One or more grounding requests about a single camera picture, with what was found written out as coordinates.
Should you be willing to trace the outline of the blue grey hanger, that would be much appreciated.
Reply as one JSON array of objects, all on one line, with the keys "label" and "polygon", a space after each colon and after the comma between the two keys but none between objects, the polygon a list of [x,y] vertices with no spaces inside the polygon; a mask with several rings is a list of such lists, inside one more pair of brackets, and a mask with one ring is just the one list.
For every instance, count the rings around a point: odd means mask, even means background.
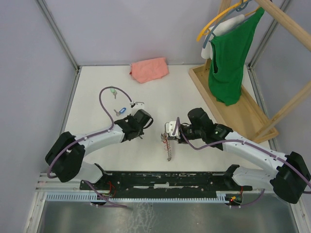
[{"label": "blue grey hanger", "polygon": [[[250,0],[247,0],[246,6],[244,6],[244,7],[242,7],[242,8],[238,8],[238,9],[236,9],[236,10],[230,11],[229,14],[228,14],[227,16],[225,16],[223,19],[220,20],[220,22],[218,22],[218,23],[216,23],[216,24],[210,26],[210,28],[209,28],[209,29],[210,29],[210,32],[209,32],[209,33],[212,33],[220,23],[222,23],[222,22],[224,22],[224,21],[226,21],[226,20],[228,20],[228,19],[230,19],[230,18],[233,18],[233,17],[236,17],[236,16],[238,16],[238,15],[241,15],[241,12],[248,6],[249,2],[250,2]],[[253,10],[253,11],[251,11],[251,12],[249,12],[249,13],[242,14],[242,15],[245,16],[245,19],[244,19],[243,22],[239,23],[237,26],[239,26],[239,25],[241,25],[242,23],[244,23],[247,19],[250,18],[251,15],[253,15],[255,12],[257,12],[259,9],[260,9],[260,6],[258,6],[255,10]]]}]

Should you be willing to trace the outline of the green shirt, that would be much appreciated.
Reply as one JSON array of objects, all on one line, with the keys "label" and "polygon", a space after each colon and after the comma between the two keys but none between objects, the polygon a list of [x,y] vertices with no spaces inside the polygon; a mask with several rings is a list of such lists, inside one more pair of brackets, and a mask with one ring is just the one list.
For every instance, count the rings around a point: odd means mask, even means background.
[{"label": "green shirt", "polygon": [[243,66],[264,12],[259,8],[247,20],[211,40],[213,57],[208,87],[216,100],[226,106],[236,104],[240,99]]}]

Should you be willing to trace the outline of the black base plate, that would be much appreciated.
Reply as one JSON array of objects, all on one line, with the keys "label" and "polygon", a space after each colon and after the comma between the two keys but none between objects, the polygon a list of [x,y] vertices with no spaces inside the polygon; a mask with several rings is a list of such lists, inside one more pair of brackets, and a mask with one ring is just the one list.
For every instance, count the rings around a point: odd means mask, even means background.
[{"label": "black base plate", "polygon": [[240,186],[231,172],[109,171],[93,184],[115,198],[214,198],[216,192],[252,191]]}]

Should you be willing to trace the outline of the metal key organizer red handle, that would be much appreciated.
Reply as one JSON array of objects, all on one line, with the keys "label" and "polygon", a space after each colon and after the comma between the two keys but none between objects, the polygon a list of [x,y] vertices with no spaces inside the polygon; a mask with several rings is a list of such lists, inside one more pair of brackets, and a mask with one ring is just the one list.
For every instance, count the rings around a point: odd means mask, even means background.
[{"label": "metal key organizer red handle", "polygon": [[172,149],[171,149],[171,144],[168,140],[168,134],[167,133],[161,134],[161,141],[165,144],[164,148],[167,152],[167,161],[170,162],[172,160]]}]

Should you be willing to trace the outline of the yellow hanger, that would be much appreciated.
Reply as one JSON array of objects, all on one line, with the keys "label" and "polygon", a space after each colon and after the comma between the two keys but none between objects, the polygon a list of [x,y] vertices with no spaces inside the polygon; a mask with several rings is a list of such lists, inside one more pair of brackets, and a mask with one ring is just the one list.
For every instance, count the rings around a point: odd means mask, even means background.
[{"label": "yellow hanger", "polygon": [[203,35],[207,35],[210,32],[209,29],[210,26],[220,22],[220,20],[223,19],[225,16],[227,16],[230,11],[246,6],[246,2],[247,2],[246,0],[240,0],[237,3],[233,4],[232,6],[229,6],[231,1],[223,0],[221,2],[217,16],[214,19],[212,19],[206,26],[203,27],[203,29],[199,32],[196,41],[198,42]]}]

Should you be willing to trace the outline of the key with green tag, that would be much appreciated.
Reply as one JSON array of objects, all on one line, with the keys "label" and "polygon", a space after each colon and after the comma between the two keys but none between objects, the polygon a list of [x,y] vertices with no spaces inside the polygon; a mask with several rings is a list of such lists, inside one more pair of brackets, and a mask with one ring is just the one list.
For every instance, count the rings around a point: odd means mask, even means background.
[{"label": "key with green tag", "polygon": [[113,96],[114,96],[114,99],[116,99],[117,98],[117,91],[116,91],[116,89],[114,89],[114,88],[110,88],[110,92],[113,94]]}]

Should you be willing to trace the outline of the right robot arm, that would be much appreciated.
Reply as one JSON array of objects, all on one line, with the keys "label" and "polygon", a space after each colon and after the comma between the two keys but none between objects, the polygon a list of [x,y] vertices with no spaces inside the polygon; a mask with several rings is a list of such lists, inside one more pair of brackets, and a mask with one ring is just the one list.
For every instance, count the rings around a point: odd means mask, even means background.
[{"label": "right robot arm", "polygon": [[190,144],[190,141],[201,139],[205,145],[198,147],[218,148],[221,151],[235,154],[258,166],[258,169],[232,165],[229,174],[223,177],[223,184],[229,190],[238,186],[251,186],[272,190],[282,200],[296,204],[303,194],[308,194],[306,187],[311,185],[311,174],[303,157],[296,152],[285,154],[267,149],[243,137],[232,128],[213,121],[202,108],[188,112],[189,124],[180,120],[165,124],[169,140],[179,144]]}]

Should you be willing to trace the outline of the white garment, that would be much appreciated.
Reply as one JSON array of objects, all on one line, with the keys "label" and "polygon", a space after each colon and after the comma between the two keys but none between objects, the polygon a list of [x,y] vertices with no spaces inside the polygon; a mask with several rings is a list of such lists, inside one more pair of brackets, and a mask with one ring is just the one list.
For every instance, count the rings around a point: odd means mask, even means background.
[{"label": "white garment", "polygon": [[242,14],[236,17],[230,18],[220,23],[212,33],[209,33],[208,35],[206,35],[204,43],[203,43],[203,47],[201,50],[201,57],[203,59],[210,59],[213,56],[210,40],[212,40],[214,36],[220,36],[220,35],[225,34],[226,32],[229,32],[239,23],[243,22],[244,19],[245,19],[245,16]]}]

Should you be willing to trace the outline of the folded pink cloth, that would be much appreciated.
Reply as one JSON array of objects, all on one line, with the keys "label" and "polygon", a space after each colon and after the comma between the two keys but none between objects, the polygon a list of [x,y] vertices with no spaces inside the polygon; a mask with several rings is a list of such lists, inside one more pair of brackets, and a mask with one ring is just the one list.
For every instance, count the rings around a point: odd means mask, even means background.
[{"label": "folded pink cloth", "polygon": [[132,63],[130,75],[139,83],[161,79],[169,74],[165,57],[159,57]]}]

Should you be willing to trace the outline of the wooden clothes rack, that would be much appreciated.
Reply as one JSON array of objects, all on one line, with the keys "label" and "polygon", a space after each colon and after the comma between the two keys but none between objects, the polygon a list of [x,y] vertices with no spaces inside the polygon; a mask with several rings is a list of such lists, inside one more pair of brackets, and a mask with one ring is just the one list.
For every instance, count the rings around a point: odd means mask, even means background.
[{"label": "wooden clothes rack", "polygon": [[[271,0],[259,0],[257,3],[306,49],[311,48],[311,35],[286,14],[292,3],[290,0],[283,1],[280,7],[277,7]],[[211,60],[207,59],[203,65],[190,68],[189,76],[216,121],[233,128],[256,143],[267,141],[271,148],[277,149],[276,137],[279,132],[276,125],[310,95],[311,84],[307,83],[272,118],[268,118],[255,68],[245,67],[245,74],[248,76],[247,80],[251,83],[251,87],[242,88],[242,96],[236,104],[225,106],[216,100],[208,88],[210,64]]]}]

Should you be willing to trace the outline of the right aluminium frame post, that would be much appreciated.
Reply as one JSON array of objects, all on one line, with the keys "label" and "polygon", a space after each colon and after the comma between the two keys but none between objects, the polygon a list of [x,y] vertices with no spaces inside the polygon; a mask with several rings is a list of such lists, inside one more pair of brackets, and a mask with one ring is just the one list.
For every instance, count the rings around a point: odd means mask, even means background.
[{"label": "right aluminium frame post", "polygon": [[256,28],[253,43],[246,58],[247,69],[255,68],[278,25],[279,23],[265,10]]}]

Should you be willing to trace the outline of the aluminium corner frame post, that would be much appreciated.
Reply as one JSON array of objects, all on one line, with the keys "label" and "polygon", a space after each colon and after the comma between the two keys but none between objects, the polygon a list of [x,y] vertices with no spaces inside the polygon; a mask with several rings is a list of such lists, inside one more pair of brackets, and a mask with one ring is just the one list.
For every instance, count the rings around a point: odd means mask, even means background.
[{"label": "aluminium corner frame post", "polygon": [[42,15],[46,19],[48,25],[50,26],[56,40],[58,41],[59,45],[61,46],[62,50],[64,51],[66,57],[69,59],[71,65],[75,70],[79,70],[79,65],[76,62],[72,52],[70,51],[69,46],[66,43],[65,38],[63,37],[61,30],[57,26],[57,23],[52,15],[51,10],[49,9],[45,0],[35,0],[36,4],[38,5]]}]

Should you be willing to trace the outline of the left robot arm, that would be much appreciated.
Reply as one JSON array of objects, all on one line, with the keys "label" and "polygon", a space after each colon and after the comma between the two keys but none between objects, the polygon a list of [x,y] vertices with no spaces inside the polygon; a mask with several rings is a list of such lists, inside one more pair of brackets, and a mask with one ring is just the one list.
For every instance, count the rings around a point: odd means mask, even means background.
[{"label": "left robot arm", "polygon": [[96,189],[103,189],[107,185],[104,170],[97,164],[85,162],[84,158],[106,146],[141,137],[143,130],[149,128],[153,121],[150,114],[139,109],[133,115],[116,120],[112,126],[90,134],[64,132],[45,157],[48,173],[53,172],[63,183],[72,179],[86,180]]}]

